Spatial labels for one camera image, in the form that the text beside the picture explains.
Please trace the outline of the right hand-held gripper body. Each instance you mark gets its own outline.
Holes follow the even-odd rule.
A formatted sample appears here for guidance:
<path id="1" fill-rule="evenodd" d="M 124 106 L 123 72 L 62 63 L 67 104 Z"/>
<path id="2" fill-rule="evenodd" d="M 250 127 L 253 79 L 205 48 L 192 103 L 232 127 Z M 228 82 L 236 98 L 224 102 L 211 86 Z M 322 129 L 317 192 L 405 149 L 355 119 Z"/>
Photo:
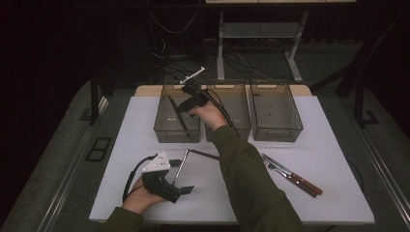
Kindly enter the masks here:
<path id="1" fill-rule="evenodd" d="M 203 105 L 207 101 L 205 95 L 201 90 L 201 84 L 194 79 L 204 70 L 205 68 L 201 67 L 199 71 L 190 76 L 187 76 L 184 80 L 180 81 L 183 92 L 190 95 L 190 97 L 186 101 L 193 102 L 195 106 Z"/>

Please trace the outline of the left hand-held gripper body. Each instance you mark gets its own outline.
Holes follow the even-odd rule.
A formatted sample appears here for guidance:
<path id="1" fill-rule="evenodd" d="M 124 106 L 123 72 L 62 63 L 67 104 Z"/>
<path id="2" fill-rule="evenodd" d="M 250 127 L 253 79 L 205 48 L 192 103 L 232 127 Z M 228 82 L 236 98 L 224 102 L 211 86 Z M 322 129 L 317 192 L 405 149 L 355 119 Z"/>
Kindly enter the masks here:
<path id="1" fill-rule="evenodd" d="M 181 190 L 169 184 L 165 178 L 170 167 L 170 159 L 166 151 L 157 155 L 142 169 L 142 180 L 144 187 L 153 194 L 156 194 L 167 201 L 176 203 L 181 196 Z"/>

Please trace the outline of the thin metal rod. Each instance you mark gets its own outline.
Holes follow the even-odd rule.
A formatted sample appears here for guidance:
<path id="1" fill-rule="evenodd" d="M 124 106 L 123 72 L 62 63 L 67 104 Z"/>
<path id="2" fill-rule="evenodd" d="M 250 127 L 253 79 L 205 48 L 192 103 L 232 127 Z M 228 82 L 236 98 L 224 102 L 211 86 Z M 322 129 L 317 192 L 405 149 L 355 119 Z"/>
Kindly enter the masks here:
<path id="1" fill-rule="evenodd" d="M 180 166 L 179 166 L 179 168 L 178 168 L 178 170 L 177 170 L 177 172 L 176 172 L 176 175 L 175 175 L 175 177 L 174 177 L 174 179 L 173 179 L 172 185 L 175 185 L 175 183 L 177 182 L 177 180 L 178 180 L 178 178 L 179 178 L 179 176 L 180 176 L 180 173 L 181 173 L 181 171 L 182 171 L 182 168 L 183 168 L 183 166 L 184 166 L 184 164 L 185 164 L 185 162 L 186 162 L 186 160 L 187 160 L 187 157 L 188 157 L 189 153 L 190 153 L 190 149 L 187 149 L 186 152 L 185 152 L 185 154 L 184 154 L 184 156 L 183 156 L 183 159 L 182 159 L 182 161 L 181 161 L 181 164 L 180 164 Z"/>

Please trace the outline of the translucent grey storage bin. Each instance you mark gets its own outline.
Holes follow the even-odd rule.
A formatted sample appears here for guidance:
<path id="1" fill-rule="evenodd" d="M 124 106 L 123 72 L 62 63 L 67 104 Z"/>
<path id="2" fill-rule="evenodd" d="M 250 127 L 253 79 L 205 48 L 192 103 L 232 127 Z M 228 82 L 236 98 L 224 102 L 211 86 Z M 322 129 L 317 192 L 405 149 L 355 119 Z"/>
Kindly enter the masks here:
<path id="1" fill-rule="evenodd" d="M 154 131 L 159 143 L 198 143 L 200 121 L 197 117 L 176 111 L 177 106 L 190 97 L 176 82 L 166 82 L 161 88 Z"/>
<path id="2" fill-rule="evenodd" d="M 241 79 L 215 79 L 206 88 L 226 110 L 241 139 L 248 140 L 251 129 L 246 84 Z"/>
<path id="3" fill-rule="evenodd" d="M 252 80 L 249 110 L 256 141 L 295 142 L 304 129 L 286 80 Z"/>

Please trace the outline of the person's right hand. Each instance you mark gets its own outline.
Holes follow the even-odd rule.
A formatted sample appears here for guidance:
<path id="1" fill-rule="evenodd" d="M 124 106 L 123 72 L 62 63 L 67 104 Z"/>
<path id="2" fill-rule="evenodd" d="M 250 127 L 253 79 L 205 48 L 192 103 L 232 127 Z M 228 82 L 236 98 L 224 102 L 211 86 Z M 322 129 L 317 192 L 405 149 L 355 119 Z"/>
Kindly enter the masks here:
<path id="1" fill-rule="evenodd" d="M 204 106 L 191 109 L 189 115 L 198 116 L 212 131 L 228 125 L 220 110 L 210 101 Z"/>

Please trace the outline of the person's left hand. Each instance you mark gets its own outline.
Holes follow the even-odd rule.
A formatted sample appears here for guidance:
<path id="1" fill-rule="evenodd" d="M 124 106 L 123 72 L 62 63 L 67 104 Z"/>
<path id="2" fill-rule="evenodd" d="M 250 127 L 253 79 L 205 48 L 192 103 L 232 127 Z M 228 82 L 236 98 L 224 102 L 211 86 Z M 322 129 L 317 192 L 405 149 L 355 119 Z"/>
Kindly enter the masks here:
<path id="1" fill-rule="evenodd" d="M 142 178 L 139 178 L 132 187 L 132 192 L 127 196 L 122 207 L 128 211 L 143 215 L 149 208 L 164 201 L 164 198 L 150 193 L 144 187 Z"/>

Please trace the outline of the black metal stand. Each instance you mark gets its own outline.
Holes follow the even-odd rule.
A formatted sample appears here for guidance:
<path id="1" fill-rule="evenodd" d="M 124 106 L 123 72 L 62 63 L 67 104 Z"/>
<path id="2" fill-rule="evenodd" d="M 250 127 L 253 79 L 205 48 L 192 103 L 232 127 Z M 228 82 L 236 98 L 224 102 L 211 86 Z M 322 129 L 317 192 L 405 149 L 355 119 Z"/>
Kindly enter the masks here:
<path id="1" fill-rule="evenodd" d="M 91 120 L 90 125 L 94 125 L 99 117 L 99 103 L 101 96 L 110 97 L 112 87 L 108 75 L 102 71 L 93 71 L 90 77 L 91 88 Z"/>
<path id="2" fill-rule="evenodd" d="M 364 109 L 365 81 L 359 79 L 355 87 L 354 118 L 361 128 L 366 125 L 378 125 L 379 121 L 371 110 Z"/>

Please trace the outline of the white table mat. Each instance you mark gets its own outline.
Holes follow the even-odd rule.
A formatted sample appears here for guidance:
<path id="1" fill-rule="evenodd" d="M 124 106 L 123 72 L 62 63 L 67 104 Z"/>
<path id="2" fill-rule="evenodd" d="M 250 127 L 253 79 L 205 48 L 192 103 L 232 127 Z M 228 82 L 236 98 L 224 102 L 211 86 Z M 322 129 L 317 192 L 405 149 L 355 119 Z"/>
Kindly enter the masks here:
<path id="1" fill-rule="evenodd" d="M 367 224 L 374 215 L 337 143 L 322 107 L 315 97 L 296 98 L 304 129 L 295 142 L 257 141 L 262 154 L 278 161 L 297 175 L 322 189 L 312 197 L 272 171 L 271 178 L 282 189 L 305 224 Z M 207 141 L 198 143 L 159 143 L 154 122 L 159 100 L 133 97 L 102 176 L 89 218 L 106 220 L 121 205 L 123 191 L 131 174 L 139 175 L 141 160 L 166 151 L 170 159 L 182 159 L 190 149 L 176 182 L 179 187 L 194 186 L 176 203 L 162 202 L 145 214 L 147 223 L 233 224 L 226 188 L 215 159 L 217 150 Z"/>

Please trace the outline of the white metal desk frame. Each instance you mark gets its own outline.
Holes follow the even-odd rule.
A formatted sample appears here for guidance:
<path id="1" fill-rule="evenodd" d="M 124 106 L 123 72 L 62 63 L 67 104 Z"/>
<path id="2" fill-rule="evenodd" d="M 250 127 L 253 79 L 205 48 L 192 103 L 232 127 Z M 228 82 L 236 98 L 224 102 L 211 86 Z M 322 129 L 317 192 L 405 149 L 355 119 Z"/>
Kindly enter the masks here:
<path id="1" fill-rule="evenodd" d="M 304 34 L 308 16 L 311 10 L 308 6 L 336 5 L 355 3 L 356 0 L 205 0 L 207 6 L 224 6 L 220 10 L 217 75 L 218 79 L 225 78 L 223 42 L 225 39 L 291 39 L 292 46 L 284 52 L 284 56 L 296 83 L 303 81 L 295 61 L 299 44 Z M 262 22 L 230 22 L 225 20 L 225 13 L 234 7 L 244 11 L 269 11 L 273 7 L 302 7 L 300 16 L 296 20 L 275 19 Z"/>

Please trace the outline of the black rectangular floor frame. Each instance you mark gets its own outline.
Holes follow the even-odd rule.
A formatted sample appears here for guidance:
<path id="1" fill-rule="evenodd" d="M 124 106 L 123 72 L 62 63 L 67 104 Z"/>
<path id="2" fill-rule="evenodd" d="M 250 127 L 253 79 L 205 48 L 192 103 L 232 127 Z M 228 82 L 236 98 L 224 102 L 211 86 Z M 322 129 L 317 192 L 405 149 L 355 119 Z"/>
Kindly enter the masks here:
<path id="1" fill-rule="evenodd" d="M 110 141 L 110 137 L 97 137 L 85 159 L 88 161 L 103 161 Z"/>

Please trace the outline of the metal floor rail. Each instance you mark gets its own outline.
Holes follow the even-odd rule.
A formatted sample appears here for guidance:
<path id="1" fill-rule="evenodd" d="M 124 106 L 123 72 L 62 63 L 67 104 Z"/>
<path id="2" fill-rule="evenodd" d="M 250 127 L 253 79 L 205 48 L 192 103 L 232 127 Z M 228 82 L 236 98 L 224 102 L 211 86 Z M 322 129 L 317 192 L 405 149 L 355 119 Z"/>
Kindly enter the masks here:
<path id="1" fill-rule="evenodd" d="M 410 141 L 399 131 L 378 133 L 375 126 L 357 131 L 379 182 L 410 232 Z"/>
<path id="2" fill-rule="evenodd" d="M 106 106 L 106 97 L 101 97 L 99 114 L 104 113 Z M 40 172 L 42 194 L 48 194 L 49 199 L 44 200 L 36 232 L 51 232 L 65 205 L 96 129 L 95 125 L 90 125 L 90 120 L 91 99 L 74 98 L 45 149 L 37 171 Z"/>

